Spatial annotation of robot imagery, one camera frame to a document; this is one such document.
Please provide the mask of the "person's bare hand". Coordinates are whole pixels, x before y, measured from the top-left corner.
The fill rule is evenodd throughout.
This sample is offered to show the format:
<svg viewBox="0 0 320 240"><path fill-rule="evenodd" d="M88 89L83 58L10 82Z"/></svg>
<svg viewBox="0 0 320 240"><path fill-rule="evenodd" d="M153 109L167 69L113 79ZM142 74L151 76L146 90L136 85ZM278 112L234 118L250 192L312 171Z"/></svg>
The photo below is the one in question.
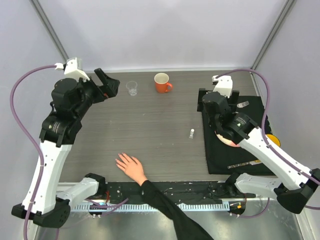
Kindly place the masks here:
<svg viewBox="0 0 320 240"><path fill-rule="evenodd" d="M140 187L148 180L145 176L143 166L137 158L128 156L126 153L119 153L115 161L116 166Z"/></svg>

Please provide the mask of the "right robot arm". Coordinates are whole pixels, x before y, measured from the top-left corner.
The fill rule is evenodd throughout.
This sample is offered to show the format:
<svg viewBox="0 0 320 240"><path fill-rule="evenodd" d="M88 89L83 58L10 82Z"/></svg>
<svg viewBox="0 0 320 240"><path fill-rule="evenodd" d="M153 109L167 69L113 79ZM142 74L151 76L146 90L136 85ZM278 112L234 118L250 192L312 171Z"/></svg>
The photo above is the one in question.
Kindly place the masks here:
<svg viewBox="0 0 320 240"><path fill-rule="evenodd" d="M286 210L300 214L320 185L320 170L310 169L283 151L248 115L236 112L227 98L217 91L198 91L197 111L204 111L214 133L231 141L260 160L275 178L232 174L226 193L233 198L240 194L255 194L271 198Z"/></svg>

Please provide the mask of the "black sleeved forearm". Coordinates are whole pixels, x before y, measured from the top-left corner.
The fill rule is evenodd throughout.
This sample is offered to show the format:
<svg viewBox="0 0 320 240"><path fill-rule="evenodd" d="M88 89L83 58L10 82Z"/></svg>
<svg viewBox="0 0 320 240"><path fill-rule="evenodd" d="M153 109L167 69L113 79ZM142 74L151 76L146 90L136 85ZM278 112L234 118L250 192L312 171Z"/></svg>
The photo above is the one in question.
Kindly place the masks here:
<svg viewBox="0 0 320 240"><path fill-rule="evenodd" d="M189 218L172 200L165 196L151 181L140 186L143 201L173 221L179 240L211 240L211 235L197 222Z"/></svg>

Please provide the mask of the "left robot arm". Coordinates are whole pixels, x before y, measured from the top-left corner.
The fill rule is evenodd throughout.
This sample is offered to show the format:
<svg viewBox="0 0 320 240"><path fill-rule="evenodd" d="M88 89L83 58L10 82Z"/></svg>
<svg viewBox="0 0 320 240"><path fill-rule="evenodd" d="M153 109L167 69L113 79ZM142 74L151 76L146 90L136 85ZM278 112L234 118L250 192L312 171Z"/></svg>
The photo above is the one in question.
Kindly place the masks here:
<svg viewBox="0 0 320 240"><path fill-rule="evenodd" d="M66 77L57 81L51 92L51 112L40 131L40 151L29 191L22 203L13 206L11 213L44 228L61 228L71 210L82 201L93 197L102 199L107 192L106 179L88 173L76 185L56 193L65 160L76 136L82 128L82 119L93 104L114 98L120 81L95 69L101 81L96 85L91 78Z"/></svg>

